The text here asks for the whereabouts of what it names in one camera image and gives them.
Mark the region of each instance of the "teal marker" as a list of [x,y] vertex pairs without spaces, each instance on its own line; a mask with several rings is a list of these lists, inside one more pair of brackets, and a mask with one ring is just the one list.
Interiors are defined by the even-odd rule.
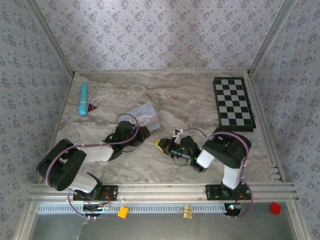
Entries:
[[85,115],[88,110],[87,91],[88,91],[88,86],[87,86],[87,83],[84,82],[82,83],[82,87],[81,87],[81,96],[80,96],[80,104],[79,104],[80,115]]

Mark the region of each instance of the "chess board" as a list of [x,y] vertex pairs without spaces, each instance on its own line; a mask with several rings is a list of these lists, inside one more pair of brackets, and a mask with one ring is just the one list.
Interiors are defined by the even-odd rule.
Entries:
[[220,127],[226,131],[253,132],[256,128],[245,80],[215,77],[213,81]]

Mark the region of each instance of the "mounting plate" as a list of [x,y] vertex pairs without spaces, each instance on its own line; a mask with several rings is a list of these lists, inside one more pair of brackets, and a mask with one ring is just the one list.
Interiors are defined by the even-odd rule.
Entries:
[[[110,196],[110,201],[116,201],[118,196],[118,186],[117,185],[102,185],[101,187],[101,193],[108,193]],[[73,201],[92,201],[91,198],[84,195],[83,191],[75,190],[73,194]],[[108,198],[104,195],[99,195],[97,199],[94,199],[93,201],[97,202],[106,202],[108,201]]]
[[227,197],[222,192],[221,184],[209,184],[205,186],[206,199],[208,201],[221,201],[221,200],[251,200],[250,192],[245,184],[239,184],[239,186],[232,191],[233,197]]

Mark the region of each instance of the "patterned wallpaper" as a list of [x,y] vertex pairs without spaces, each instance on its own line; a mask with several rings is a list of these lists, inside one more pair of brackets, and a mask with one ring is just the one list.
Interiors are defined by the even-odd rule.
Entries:
[[298,0],[254,77],[283,168],[320,239],[320,2]]
[[0,10],[0,239],[10,240],[69,80],[23,1]]
[[283,0],[36,0],[74,71],[247,69]]

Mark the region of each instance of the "red triangle block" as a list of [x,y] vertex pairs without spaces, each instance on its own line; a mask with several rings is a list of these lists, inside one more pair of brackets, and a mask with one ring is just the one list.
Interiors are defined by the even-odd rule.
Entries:
[[88,105],[88,111],[87,112],[91,112],[91,111],[93,111],[93,110],[95,110],[95,109],[97,109],[98,107],[96,106],[96,105],[93,105],[93,104],[90,104],[89,103],[89,105]]

